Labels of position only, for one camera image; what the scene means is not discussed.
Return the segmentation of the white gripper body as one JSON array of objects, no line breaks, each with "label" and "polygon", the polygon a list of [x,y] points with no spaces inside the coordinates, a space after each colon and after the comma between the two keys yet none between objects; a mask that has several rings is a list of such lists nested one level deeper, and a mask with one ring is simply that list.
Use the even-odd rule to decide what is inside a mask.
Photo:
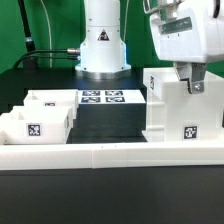
[{"label": "white gripper body", "polygon": [[160,60],[224,60],[224,0],[143,0]]}]

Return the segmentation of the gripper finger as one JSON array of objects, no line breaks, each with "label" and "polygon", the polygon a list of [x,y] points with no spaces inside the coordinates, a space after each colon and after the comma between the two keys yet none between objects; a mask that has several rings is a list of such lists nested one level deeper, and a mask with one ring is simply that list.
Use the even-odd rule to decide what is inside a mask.
[{"label": "gripper finger", "polygon": [[200,94],[204,92],[204,78],[206,65],[204,63],[191,63],[189,76],[189,93]]},{"label": "gripper finger", "polygon": [[191,67],[187,62],[174,62],[174,70],[177,74],[177,77],[180,81],[185,81],[190,78]]}]

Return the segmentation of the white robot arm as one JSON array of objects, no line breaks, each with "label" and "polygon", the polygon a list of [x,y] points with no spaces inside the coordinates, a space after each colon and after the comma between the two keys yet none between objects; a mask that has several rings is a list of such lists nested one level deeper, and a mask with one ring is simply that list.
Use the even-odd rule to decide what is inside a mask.
[{"label": "white robot arm", "polygon": [[[224,60],[224,0],[142,0],[157,57],[171,61],[188,91],[204,91],[206,65]],[[120,37],[120,1],[84,0],[86,37],[76,70],[111,79],[130,66]]]}]

